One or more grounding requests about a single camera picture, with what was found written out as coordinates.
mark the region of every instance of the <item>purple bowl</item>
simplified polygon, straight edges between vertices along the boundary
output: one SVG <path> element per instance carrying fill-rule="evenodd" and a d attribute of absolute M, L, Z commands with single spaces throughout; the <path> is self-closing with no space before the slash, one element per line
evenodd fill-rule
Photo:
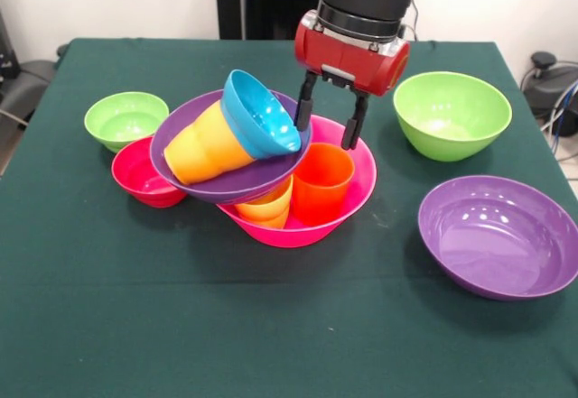
<path fill-rule="evenodd" d="M 290 97 L 273 91 L 291 117 L 297 103 Z M 291 174 L 311 144 L 311 126 L 300 132 L 301 150 L 297 153 L 259 160 L 238 170 L 225 172 L 201 183 L 184 185 L 173 175 L 163 156 L 164 148 L 187 125 L 210 105 L 219 100 L 222 90 L 212 91 L 182 104 L 161 124 L 151 143 L 151 160 L 156 171 L 173 186 L 189 195 L 215 204 L 238 204 L 256 199 L 272 190 Z"/>
<path fill-rule="evenodd" d="M 430 191 L 419 230 L 433 258 L 463 288 L 490 299 L 559 292 L 578 274 L 578 228 L 542 192 L 491 176 Z"/>

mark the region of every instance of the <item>red bowl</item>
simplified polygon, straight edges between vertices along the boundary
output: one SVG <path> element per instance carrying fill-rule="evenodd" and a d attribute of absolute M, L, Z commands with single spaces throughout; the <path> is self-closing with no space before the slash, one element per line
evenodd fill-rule
<path fill-rule="evenodd" d="M 118 185 L 144 204 L 167 208 L 187 195 L 166 181 L 151 162 L 152 136 L 124 147 L 112 161 L 112 176 Z"/>

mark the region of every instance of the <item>table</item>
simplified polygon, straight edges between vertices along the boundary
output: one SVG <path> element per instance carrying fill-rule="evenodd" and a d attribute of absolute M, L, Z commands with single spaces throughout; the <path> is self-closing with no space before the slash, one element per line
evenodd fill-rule
<path fill-rule="evenodd" d="M 258 244 L 211 204 L 152 209 L 114 182 L 83 128 L 97 99 L 152 92 L 171 109 L 246 69 L 296 96 L 290 42 L 76 40 L 0 181 L 0 396 L 575 397 L 578 284 L 539 301 L 457 287 L 416 228 L 436 184 L 486 173 L 578 204 L 493 43 L 413 44 L 405 77 L 475 75 L 511 102 L 511 127 L 458 163 L 408 145 L 391 95 L 362 137 L 378 185 L 319 243 Z M 345 122 L 327 84 L 315 111 Z"/>

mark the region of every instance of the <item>black chair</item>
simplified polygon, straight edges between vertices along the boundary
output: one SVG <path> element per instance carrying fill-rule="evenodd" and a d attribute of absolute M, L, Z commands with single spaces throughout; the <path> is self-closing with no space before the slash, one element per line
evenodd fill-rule
<path fill-rule="evenodd" d="M 0 151 L 25 129 L 54 73 L 51 61 L 18 61 L 0 12 Z"/>

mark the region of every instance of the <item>pink bowl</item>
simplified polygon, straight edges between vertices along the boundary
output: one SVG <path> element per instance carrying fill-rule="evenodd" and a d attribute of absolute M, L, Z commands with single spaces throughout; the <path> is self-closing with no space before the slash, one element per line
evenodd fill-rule
<path fill-rule="evenodd" d="M 312 116 L 313 143 L 333 143 L 340 145 L 345 127 L 322 116 Z M 358 211 L 369 199 L 378 179 L 378 168 L 369 147 L 359 140 L 355 150 L 349 151 L 355 162 L 355 174 L 343 203 L 340 216 L 317 227 L 307 227 L 289 212 L 283 229 L 260 227 L 239 217 L 234 206 L 218 207 L 229 215 L 250 236 L 265 245 L 275 247 L 301 247 L 312 245 L 326 237 L 349 216 Z"/>
<path fill-rule="evenodd" d="M 150 149 L 152 136 L 124 147 L 112 161 L 112 176 L 121 188 L 144 204 L 167 208 L 184 199 L 178 190 L 154 169 Z"/>

